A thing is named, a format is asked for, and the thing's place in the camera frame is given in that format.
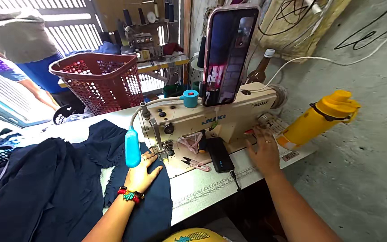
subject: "concrete wall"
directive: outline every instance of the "concrete wall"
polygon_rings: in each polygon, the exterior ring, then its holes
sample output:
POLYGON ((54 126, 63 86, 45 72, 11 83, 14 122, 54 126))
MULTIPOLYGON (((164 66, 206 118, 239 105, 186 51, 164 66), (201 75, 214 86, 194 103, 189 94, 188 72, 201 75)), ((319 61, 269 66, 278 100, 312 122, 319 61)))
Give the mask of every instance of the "concrete wall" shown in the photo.
MULTIPOLYGON (((360 50, 334 48, 386 9, 387 1, 352 0, 321 39, 314 55, 340 62, 368 55, 387 34, 360 50)), ((380 31, 386 30, 387 14, 374 25, 380 31)), ((259 52, 250 70, 257 66, 260 57, 259 52)), ((278 58, 272 59, 266 71, 268 78, 282 63, 278 58)), ((317 60, 289 64, 276 82, 279 80, 290 91, 282 110, 282 118, 288 123, 304 112, 309 103, 337 89, 351 91, 353 98, 363 105, 353 123, 339 124, 317 137, 314 142, 319 151, 289 166, 285 173, 343 240, 387 242, 387 43, 370 59, 352 66, 317 60)))

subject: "person's right hand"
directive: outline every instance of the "person's right hand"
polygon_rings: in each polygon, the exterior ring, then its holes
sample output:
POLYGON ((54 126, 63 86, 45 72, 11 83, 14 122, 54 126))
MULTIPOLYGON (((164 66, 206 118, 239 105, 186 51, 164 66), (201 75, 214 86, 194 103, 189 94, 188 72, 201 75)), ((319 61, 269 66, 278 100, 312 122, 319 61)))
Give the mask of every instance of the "person's right hand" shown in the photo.
POLYGON ((255 152, 252 144, 250 144, 249 140, 246 140, 250 159, 256 164, 264 177, 280 173, 279 148, 271 130, 255 126, 253 132, 258 141, 258 151, 255 152))

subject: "pink phone case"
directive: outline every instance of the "pink phone case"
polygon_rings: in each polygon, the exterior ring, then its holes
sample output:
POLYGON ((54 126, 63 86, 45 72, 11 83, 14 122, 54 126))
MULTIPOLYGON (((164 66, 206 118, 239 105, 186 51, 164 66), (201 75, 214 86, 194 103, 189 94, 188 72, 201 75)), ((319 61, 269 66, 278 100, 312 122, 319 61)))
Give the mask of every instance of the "pink phone case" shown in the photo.
MULTIPOLYGON (((223 11, 233 11, 233 10, 244 10, 244 9, 256 9, 258 11, 258 15, 259 15, 259 7, 256 6, 255 4, 231 4, 231 5, 227 5, 227 6, 223 6, 223 7, 218 7, 218 8, 215 8, 213 10, 213 12, 210 14, 208 20, 207 20, 207 38, 206 38, 206 47, 205 47, 205 51, 204 51, 204 72, 203 72, 203 86, 205 88, 206 86, 206 80, 207 80, 207 75, 208 75, 208 72, 209 72, 209 61, 208 61, 208 56, 209 56, 209 51, 210 51, 210 44, 211 44, 211 38, 210 38, 210 33, 211 33, 211 30, 212 30, 212 26, 211 26, 211 20, 212 18, 214 17, 214 15, 217 13, 217 12, 223 12, 223 11)), ((226 104, 231 104, 235 101, 235 98, 237 97, 237 93, 235 93, 234 95, 234 99, 230 102, 230 103, 226 103, 226 104)), ((218 107, 220 106, 221 104, 219 105, 214 105, 214 106, 206 106, 205 105, 205 100, 206 98, 203 96, 202 97, 202 105, 204 107, 218 107)))

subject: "yellow clothing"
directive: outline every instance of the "yellow clothing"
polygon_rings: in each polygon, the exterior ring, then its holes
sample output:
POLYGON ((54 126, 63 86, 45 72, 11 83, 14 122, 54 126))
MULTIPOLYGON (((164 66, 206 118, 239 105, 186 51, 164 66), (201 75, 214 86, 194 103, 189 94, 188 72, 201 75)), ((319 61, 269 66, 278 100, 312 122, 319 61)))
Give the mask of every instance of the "yellow clothing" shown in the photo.
POLYGON ((228 240, 209 229, 190 228, 170 235, 163 242, 228 242, 228 240))

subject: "thread snips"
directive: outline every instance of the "thread snips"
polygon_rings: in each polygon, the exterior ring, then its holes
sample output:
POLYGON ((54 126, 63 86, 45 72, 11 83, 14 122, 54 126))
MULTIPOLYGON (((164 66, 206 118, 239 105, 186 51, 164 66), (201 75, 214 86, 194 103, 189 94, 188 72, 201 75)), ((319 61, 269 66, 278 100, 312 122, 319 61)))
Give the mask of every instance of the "thread snips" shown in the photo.
POLYGON ((195 161, 193 159, 190 159, 190 158, 187 158, 187 157, 184 157, 184 156, 182 156, 182 157, 185 159, 185 161, 184 160, 181 160, 181 161, 185 162, 186 164, 190 165, 191 167, 200 169, 200 170, 205 171, 205 172, 210 171, 210 167, 209 166, 206 166, 206 165, 204 165, 204 164, 202 164, 200 162, 197 162, 197 161, 195 161))

